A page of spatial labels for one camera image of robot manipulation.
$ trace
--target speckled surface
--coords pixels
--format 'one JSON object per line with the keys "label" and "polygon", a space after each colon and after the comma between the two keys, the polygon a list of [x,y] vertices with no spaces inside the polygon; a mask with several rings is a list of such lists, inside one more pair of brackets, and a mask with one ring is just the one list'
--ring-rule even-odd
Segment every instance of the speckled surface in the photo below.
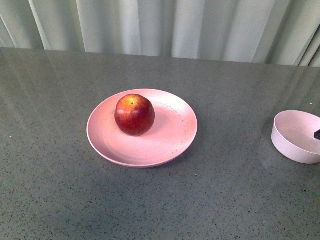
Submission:
{"label": "speckled surface", "polygon": [[[95,107],[131,89],[184,99],[197,136],[154,168],[91,147]],[[273,146],[275,115],[320,116],[320,68],[0,49],[0,239],[320,239],[320,165]]]}

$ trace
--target bowl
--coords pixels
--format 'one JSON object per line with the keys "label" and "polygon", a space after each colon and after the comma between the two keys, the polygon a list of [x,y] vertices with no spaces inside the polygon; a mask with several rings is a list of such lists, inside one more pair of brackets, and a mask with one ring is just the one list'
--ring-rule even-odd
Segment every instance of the bowl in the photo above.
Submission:
{"label": "bowl", "polygon": [[320,117],[307,112],[287,110],[274,118],[272,143],[287,158],[302,164],[320,162]]}

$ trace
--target white curtain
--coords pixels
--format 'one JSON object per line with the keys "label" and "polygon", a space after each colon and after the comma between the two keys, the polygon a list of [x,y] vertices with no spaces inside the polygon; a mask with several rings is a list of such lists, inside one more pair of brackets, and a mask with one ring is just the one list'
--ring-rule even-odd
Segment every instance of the white curtain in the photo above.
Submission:
{"label": "white curtain", "polygon": [[0,0],[7,48],[320,67],[319,25],[320,0]]}

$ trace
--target pink plate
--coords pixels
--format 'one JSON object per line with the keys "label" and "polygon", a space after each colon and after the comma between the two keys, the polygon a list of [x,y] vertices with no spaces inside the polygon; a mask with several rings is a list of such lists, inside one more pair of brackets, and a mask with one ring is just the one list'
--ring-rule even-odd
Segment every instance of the pink plate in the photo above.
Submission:
{"label": "pink plate", "polygon": [[[129,136],[116,124],[117,102],[127,94],[140,94],[154,107],[154,124],[141,136]],[[89,142],[102,157],[133,168],[155,167],[172,161],[188,149],[197,130],[197,117],[184,100],[155,89],[134,89],[109,97],[92,112],[86,128]]]}

